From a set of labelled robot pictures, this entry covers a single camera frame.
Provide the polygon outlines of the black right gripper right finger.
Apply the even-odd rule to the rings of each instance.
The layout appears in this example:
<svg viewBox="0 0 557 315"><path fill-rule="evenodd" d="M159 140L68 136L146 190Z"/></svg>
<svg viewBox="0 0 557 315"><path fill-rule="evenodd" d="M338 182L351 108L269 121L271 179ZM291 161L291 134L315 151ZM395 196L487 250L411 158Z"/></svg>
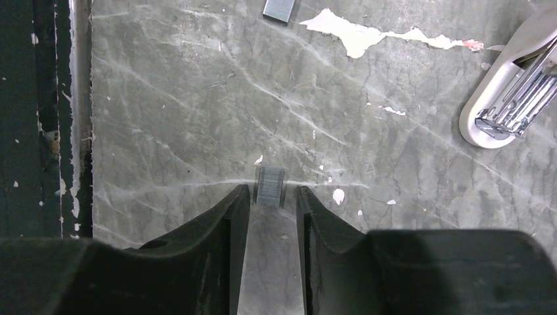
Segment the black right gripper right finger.
<svg viewBox="0 0 557 315"><path fill-rule="evenodd" d="M517 230L361 232L296 189L306 314L555 314L556 269Z"/></svg>

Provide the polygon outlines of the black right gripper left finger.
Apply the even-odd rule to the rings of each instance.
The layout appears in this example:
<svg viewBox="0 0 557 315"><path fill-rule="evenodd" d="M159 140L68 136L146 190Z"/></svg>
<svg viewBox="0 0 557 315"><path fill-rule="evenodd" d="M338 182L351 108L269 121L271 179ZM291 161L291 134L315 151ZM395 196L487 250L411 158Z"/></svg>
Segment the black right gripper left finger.
<svg viewBox="0 0 557 315"><path fill-rule="evenodd" d="M250 216L241 184L134 249L92 240L3 238L2 314L236 314Z"/></svg>

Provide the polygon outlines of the pink white stapler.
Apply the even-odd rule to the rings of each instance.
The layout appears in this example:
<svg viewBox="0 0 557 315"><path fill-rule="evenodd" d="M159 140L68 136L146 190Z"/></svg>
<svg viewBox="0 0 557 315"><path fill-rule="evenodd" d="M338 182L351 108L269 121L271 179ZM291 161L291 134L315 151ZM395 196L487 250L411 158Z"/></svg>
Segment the pink white stapler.
<svg viewBox="0 0 557 315"><path fill-rule="evenodd" d="M510 38L459 117L470 144L502 148L522 138L556 100L556 5L539 9Z"/></svg>

